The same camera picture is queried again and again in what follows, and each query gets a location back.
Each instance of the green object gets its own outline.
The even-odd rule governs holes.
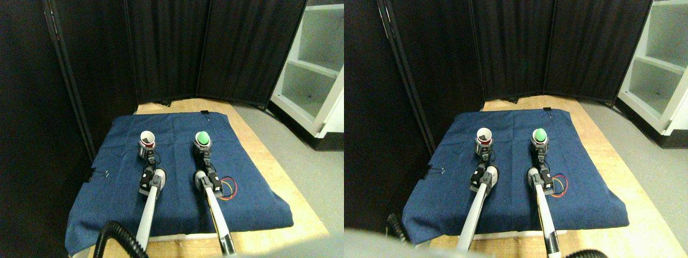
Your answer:
[[[547,139],[547,133],[545,132],[545,129],[538,129],[535,131],[535,140],[538,142],[544,142],[545,139]]]
[[[198,137],[196,137],[196,140],[198,141],[198,143],[205,145],[211,141],[211,137],[208,135],[208,133],[206,133],[205,131],[202,131],[201,133],[198,134]]]

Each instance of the white cabinet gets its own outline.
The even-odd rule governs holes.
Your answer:
[[[344,5],[308,6],[270,99],[315,138],[344,132]]]
[[[688,129],[688,1],[656,1],[619,98],[659,134]]]

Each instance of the blue tablecloth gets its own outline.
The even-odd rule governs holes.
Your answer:
[[[602,180],[578,138],[570,114],[558,109],[549,114],[534,109],[457,116],[429,162],[434,168],[444,167],[444,174],[420,180],[404,208],[402,222],[411,241],[419,244],[461,233],[475,197],[469,181],[479,161],[474,139],[481,127],[493,132],[493,164],[499,168],[499,179],[482,207],[476,233],[541,230],[537,203],[526,183],[527,170],[533,166],[530,136],[538,128],[544,128],[550,138],[546,160],[552,176],[562,173],[569,181],[563,197],[546,197],[555,228],[628,226],[625,204]]]
[[[211,162],[220,178],[231,176],[238,184],[236,196],[217,199],[231,232],[293,226],[292,213],[270,186],[241,146],[227,116],[211,112],[121,116],[112,123],[93,167],[96,173],[84,183],[67,223],[65,247],[73,255],[96,243],[101,228],[110,220],[136,233],[146,197],[138,192],[146,162],[138,156],[139,135],[155,134],[159,167],[166,171],[166,183],[155,204],[151,236],[214,233],[208,202],[194,187],[193,139],[207,131],[213,140]]]

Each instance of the black curtain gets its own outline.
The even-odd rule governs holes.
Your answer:
[[[651,4],[557,1],[545,94],[613,103]]]
[[[136,84],[123,1],[57,0],[69,68],[97,150],[116,116],[136,111]]]
[[[385,232],[430,154],[375,1],[346,3],[344,227]]]
[[[0,2],[2,257],[67,256],[67,217],[90,167],[48,28],[41,1]]]
[[[266,106],[305,0],[212,4],[197,95]]]
[[[553,1],[474,1],[485,100],[543,92]]]
[[[125,3],[139,104],[194,97],[210,1]]]
[[[387,2],[387,10],[437,145],[456,115],[478,111],[484,104],[470,3],[394,0]]]

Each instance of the concrete floor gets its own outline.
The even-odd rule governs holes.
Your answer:
[[[579,102],[631,169],[683,250],[688,251],[688,149],[661,149],[617,113],[618,109],[588,100]]]
[[[250,105],[231,104],[296,184],[327,231],[343,232],[344,152],[314,151],[272,115]]]

